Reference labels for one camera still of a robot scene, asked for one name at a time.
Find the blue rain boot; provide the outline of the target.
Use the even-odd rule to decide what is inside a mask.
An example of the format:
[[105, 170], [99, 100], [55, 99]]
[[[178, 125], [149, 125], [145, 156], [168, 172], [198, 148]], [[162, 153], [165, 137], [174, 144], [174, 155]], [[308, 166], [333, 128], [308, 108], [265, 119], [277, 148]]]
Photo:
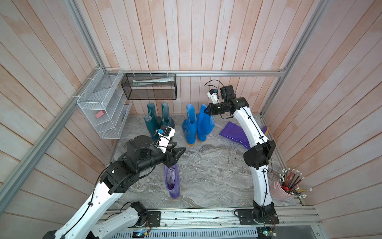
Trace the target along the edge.
[[188, 104], [186, 106], [187, 118], [184, 120], [182, 129], [185, 133], [186, 141], [188, 145], [194, 145], [196, 142], [197, 134], [197, 116], [194, 105]]
[[205, 142], [215, 127], [213, 117], [204, 112], [206, 108], [206, 104], [201, 104], [200, 112], [197, 114], [197, 135], [200, 142]]

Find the teal rain boot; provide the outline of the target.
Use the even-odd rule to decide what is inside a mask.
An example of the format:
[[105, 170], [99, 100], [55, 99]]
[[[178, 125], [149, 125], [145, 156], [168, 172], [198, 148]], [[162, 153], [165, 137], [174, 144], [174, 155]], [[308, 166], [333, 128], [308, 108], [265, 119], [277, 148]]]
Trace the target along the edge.
[[170, 115], [170, 110], [169, 110], [168, 103], [162, 103], [161, 125], [175, 128], [175, 122], [174, 122], [173, 118]]
[[156, 114], [156, 106], [154, 103], [148, 103], [147, 108], [148, 108], [148, 115], [144, 117], [144, 121], [152, 140], [157, 141], [158, 140], [157, 129], [160, 127], [160, 123], [158, 121], [157, 114]]

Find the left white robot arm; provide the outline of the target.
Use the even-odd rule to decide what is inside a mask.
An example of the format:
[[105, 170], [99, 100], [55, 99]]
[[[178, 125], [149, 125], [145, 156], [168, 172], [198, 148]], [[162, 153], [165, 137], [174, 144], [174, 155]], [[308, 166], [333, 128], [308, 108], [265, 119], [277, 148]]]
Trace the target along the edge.
[[108, 208], [128, 189], [143, 178], [141, 172], [163, 163], [174, 166], [184, 147], [177, 147], [167, 137], [154, 142], [145, 135], [137, 136], [126, 144], [126, 152], [111, 163], [98, 177], [93, 192], [74, 216], [60, 229], [49, 231], [45, 239], [107, 239], [119, 231], [147, 224], [147, 209], [134, 202], [123, 212], [100, 222]]

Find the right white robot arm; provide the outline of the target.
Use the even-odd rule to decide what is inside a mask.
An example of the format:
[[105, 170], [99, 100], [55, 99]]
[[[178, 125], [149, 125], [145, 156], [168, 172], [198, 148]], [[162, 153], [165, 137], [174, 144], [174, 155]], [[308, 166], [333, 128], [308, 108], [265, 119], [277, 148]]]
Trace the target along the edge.
[[251, 113], [244, 97], [235, 95], [232, 85], [208, 92], [211, 103], [204, 112], [210, 116], [230, 113], [241, 125], [250, 145], [243, 155], [245, 163], [250, 167], [254, 185], [252, 218], [258, 224], [279, 224], [275, 205], [270, 195], [268, 182], [268, 164], [276, 148], [276, 143], [269, 140], [261, 131]]

